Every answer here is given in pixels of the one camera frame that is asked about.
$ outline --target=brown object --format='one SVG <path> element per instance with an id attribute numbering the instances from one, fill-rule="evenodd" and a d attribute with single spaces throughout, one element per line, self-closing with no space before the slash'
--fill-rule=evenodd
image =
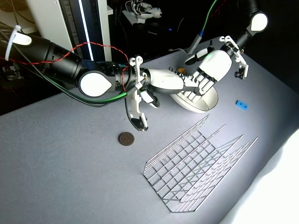
<path id="1" fill-rule="evenodd" d="M 123 146 L 130 146 L 133 144 L 135 138 L 130 132 L 123 132 L 120 134 L 118 140 Z"/>

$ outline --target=wire basket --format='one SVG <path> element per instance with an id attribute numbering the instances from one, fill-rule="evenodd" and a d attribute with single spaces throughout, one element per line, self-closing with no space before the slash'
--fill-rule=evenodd
<path id="1" fill-rule="evenodd" d="M 143 175 L 171 212 L 193 212 L 208 198 L 255 143 L 232 150 L 244 135 L 214 147 L 199 129 L 208 115 L 163 148 L 145 164 Z"/>

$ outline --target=blue connector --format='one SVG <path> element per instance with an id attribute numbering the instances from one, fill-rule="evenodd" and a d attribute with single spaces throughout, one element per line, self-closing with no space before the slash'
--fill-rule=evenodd
<path id="1" fill-rule="evenodd" d="M 245 110 L 245 111 L 248 109 L 248 105 L 245 104 L 245 103 L 243 103 L 243 102 L 240 101 L 240 100 L 238 100 L 238 101 L 236 102 L 236 105 L 237 105 L 238 107 L 240 107 L 241 109 Z"/>

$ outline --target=white light strip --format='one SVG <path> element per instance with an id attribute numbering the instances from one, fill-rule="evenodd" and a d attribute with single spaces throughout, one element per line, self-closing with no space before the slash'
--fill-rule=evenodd
<path id="1" fill-rule="evenodd" d="M 88 35 L 88 31 L 87 31 L 87 26 L 86 26 L 86 21 L 85 21 L 83 6 L 82 6 L 82 0 L 78 0 L 78 1 L 79 1 L 81 17 L 82 17 L 82 21 L 83 21 L 83 27 L 84 27 L 84 31 L 85 31 L 86 41 L 89 42 L 89 35 Z M 90 59 L 93 61 L 93 52 L 92 52 L 92 48 L 91 48 L 90 43 L 88 43 L 87 46 L 88 46 L 88 49 L 89 49 Z"/>

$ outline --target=white circular joint cover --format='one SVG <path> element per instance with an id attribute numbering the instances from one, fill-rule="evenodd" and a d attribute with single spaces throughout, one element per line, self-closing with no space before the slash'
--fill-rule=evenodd
<path id="1" fill-rule="evenodd" d="M 96 72 L 84 75 L 78 85 L 82 93 L 89 97 L 99 97 L 112 86 L 102 74 Z"/>
<path id="2" fill-rule="evenodd" d="M 268 25 L 268 18 L 264 13 L 257 13 L 251 20 L 251 31 L 263 31 Z"/>

